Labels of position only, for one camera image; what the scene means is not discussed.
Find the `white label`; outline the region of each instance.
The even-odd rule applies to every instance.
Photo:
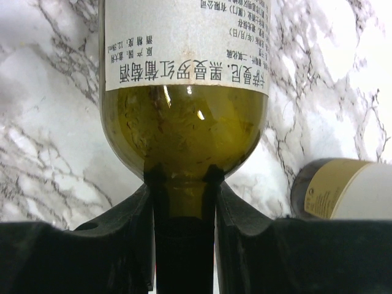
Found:
[[[106,90],[220,85],[268,94],[271,0],[106,0]]]
[[[332,219],[392,219],[392,165],[368,164],[343,191]]]

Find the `gold label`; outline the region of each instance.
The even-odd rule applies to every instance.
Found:
[[[335,159],[325,164],[307,188],[305,211],[322,219],[330,219],[347,186],[367,164],[370,162],[353,159]]]

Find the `marble wall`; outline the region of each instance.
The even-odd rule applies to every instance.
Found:
[[[320,157],[391,162],[391,20],[383,0],[273,0],[264,136],[229,179],[270,217],[290,214],[300,168]],[[0,221],[61,228],[141,181],[100,125],[97,1],[0,0]]]

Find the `wine bottle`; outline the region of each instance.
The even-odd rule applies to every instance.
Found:
[[[307,164],[291,191],[303,219],[392,219],[392,165],[325,158]]]
[[[212,293],[215,195],[263,130],[269,23],[270,0],[100,2],[102,125],[154,197],[160,294]]]

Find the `wine label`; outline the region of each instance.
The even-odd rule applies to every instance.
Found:
[[[392,165],[335,159],[312,178],[304,210],[323,219],[392,219]]]
[[[105,89],[219,85],[268,94],[271,0],[106,0]]]

